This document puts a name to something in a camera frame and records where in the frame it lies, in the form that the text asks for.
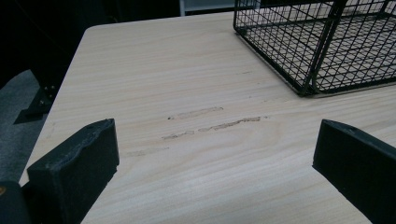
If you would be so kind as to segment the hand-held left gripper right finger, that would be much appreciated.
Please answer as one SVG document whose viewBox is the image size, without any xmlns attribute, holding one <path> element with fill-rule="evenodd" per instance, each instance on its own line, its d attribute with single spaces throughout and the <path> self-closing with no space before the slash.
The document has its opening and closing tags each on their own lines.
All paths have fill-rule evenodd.
<svg viewBox="0 0 396 224">
<path fill-rule="evenodd" d="M 396 148 L 353 126 L 321 122 L 313 168 L 373 224 L 396 224 Z"/>
</svg>

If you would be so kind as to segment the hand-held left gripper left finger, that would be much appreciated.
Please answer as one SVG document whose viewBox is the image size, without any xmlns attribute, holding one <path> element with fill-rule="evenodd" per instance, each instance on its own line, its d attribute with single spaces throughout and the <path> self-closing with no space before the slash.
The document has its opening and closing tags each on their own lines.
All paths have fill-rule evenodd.
<svg viewBox="0 0 396 224">
<path fill-rule="evenodd" d="M 34 224 L 80 224 L 120 164 L 114 119 L 89 124 L 27 168 Z"/>
</svg>

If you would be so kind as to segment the black metal stand foot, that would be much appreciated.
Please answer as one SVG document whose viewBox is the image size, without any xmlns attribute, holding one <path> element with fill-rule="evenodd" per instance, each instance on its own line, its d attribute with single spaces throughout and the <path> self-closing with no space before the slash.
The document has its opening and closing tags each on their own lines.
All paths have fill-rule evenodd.
<svg viewBox="0 0 396 224">
<path fill-rule="evenodd" d="M 15 124 L 22 124 L 27 122 L 33 122 L 43 119 L 43 117 L 50 112 L 52 104 L 55 100 L 56 94 L 59 88 L 52 84 L 42 85 L 40 79 L 33 74 L 35 81 L 38 85 L 38 89 L 35 92 L 35 97 L 29 104 L 29 106 L 23 109 L 17 118 Z"/>
</svg>

